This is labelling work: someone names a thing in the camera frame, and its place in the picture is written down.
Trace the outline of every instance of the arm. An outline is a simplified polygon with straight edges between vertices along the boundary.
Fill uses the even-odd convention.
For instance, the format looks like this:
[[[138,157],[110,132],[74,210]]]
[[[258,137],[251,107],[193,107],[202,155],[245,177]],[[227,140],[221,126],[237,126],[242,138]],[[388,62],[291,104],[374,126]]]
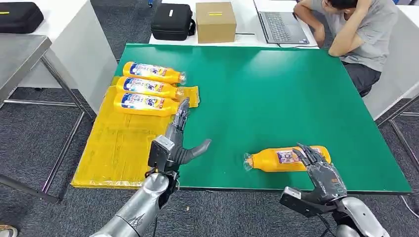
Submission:
[[[323,28],[323,24],[316,19],[311,13],[311,1],[310,0],[302,0],[294,7],[295,14],[309,26],[311,26],[314,30],[318,30],[319,28]]]
[[[325,26],[316,19],[311,13],[313,6],[312,0],[302,0],[294,7],[294,13],[305,23],[314,29],[314,39],[319,47],[323,46],[325,41]]]
[[[356,34],[362,20],[368,13],[371,0],[359,0],[355,12],[343,26],[342,30],[336,35],[332,46],[329,49],[329,55],[333,57],[342,56],[361,46],[364,41]]]

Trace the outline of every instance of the yellow bottle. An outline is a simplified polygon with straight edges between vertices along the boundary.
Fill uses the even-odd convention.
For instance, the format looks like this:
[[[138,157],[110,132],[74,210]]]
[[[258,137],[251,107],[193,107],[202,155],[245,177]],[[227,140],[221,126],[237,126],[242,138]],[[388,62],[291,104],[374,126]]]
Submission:
[[[310,146],[318,151],[328,163],[331,162],[330,154],[325,147]],[[304,164],[293,152],[293,148],[302,152],[300,147],[286,147],[265,149],[257,154],[245,154],[245,169],[261,169],[265,172],[305,171]]]
[[[118,92],[140,93],[178,100],[183,96],[182,87],[141,78],[120,77],[116,87]]]
[[[179,104],[169,98],[132,93],[118,93],[114,100],[114,108],[121,113],[161,117],[176,114]]]
[[[155,80],[166,82],[169,84],[186,83],[186,74],[184,72],[177,72],[172,68],[165,68],[160,66],[127,62],[123,69],[124,76],[143,78],[148,80]]]

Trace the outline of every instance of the green table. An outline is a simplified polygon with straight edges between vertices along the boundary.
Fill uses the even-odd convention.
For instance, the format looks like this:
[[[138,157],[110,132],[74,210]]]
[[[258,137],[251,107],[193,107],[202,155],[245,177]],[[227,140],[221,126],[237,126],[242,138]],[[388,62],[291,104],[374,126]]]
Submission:
[[[128,61],[185,71],[186,85],[199,86],[184,146],[212,144],[181,167],[184,188],[312,190],[306,172],[243,168],[246,152],[301,142],[327,147],[351,192],[412,191],[341,62],[326,51],[127,44],[116,75]]]

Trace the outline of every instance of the brown cardboard box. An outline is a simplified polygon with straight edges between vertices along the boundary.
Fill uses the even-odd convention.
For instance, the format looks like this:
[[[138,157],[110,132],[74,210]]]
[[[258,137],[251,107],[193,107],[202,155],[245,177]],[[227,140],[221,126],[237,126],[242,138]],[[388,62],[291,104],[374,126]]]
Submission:
[[[236,18],[230,2],[196,3],[198,43],[234,42]]]

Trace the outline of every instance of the steel table leg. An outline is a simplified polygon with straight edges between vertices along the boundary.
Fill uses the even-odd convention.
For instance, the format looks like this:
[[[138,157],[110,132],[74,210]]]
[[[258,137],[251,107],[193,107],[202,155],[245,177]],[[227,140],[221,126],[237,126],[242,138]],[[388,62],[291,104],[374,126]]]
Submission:
[[[402,112],[399,114],[399,116],[405,116],[405,117],[419,117],[419,113],[414,112]]]
[[[403,113],[405,111],[405,109],[407,109],[411,104],[413,104],[414,102],[416,102],[418,99],[419,99],[419,94],[417,94],[410,101],[408,101],[406,104],[404,104],[402,107],[400,107],[394,113],[392,113],[389,117],[387,117],[382,122],[380,122],[378,124],[378,127],[380,127],[383,123],[387,122],[388,120],[393,119],[393,118],[397,117],[399,114]]]
[[[83,116],[84,116],[84,112],[82,112],[79,115],[79,118],[74,124],[73,129],[71,129],[70,135],[67,137],[67,141],[65,142],[64,147],[61,149],[60,155],[58,156],[57,161],[54,164],[54,167],[52,168],[48,178],[45,181],[45,184],[42,188],[42,192],[45,192],[45,193],[48,192],[49,187],[51,186],[52,180],[54,179],[55,175],[57,174],[58,168],[61,166],[61,163],[63,162],[64,156],[67,153],[68,147],[70,146],[71,141],[73,140],[73,137],[80,126],[80,123],[82,122]]]
[[[48,69],[49,73],[51,73],[51,75],[55,78],[55,80],[58,82],[58,84],[60,84],[60,86],[67,92],[67,94],[70,95],[70,97],[72,98],[72,100],[74,101],[74,103],[77,105],[77,107],[85,112],[89,117],[90,120],[93,120],[93,116],[86,110],[86,108],[82,105],[82,103],[80,102],[80,100],[76,97],[76,95],[71,91],[71,89],[69,88],[69,86],[66,84],[66,82],[61,78],[61,76],[59,75],[59,73],[56,71],[56,69],[54,68],[54,66],[52,65],[52,63],[44,56],[42,56],[41,58],[42,63],[46,66],[46,68]]]
[[[415,168],[419,171],[419,160],[416,157],[415,153],[413,152],[412,148],[409,146],[409,143],[406,141],[405,137],[403,136],[402,132],[400,131],[399,127],[397,126],[396,122],[393,119],[388,120],[390,122],[391,127],[396,132],[396,136],[399,138],[399,140],[402,142],[403,147],[408,152],[412,162],[415,164]],[[408,205],[405,198],[403,196],[399,196],[401,200],[403,201],[404,205],[407,207],[407,209],[416,217],[419,218],[419,215],[417,215],[412,208]]]
[[[10,104],[24,104],[24,105],[50,105],[50,106],[77,107],[77,105],[75,103],[50,102],[50,101],[38,101],[38,100],[7,99],[7,100],[4,100],[3,102],[4,103],[10,103]]]
[[[44,199],[46,201],[52,202],[52,203],[57,203],[59,201],[59,199],[57,197],[48,195],[42,191],[37,191],[33,188],[30,188],[24,184],[22,184],[19,181],[16,181],[14,179],[11,179],[7,176],[4,176],[2,174],[0,174],[0,184],[4,184],[6,186],[9,186],[11,188],[17,189],[19,191],[25,192],[27,194],[31,194],[33,196],[39,197],[41,199]]]

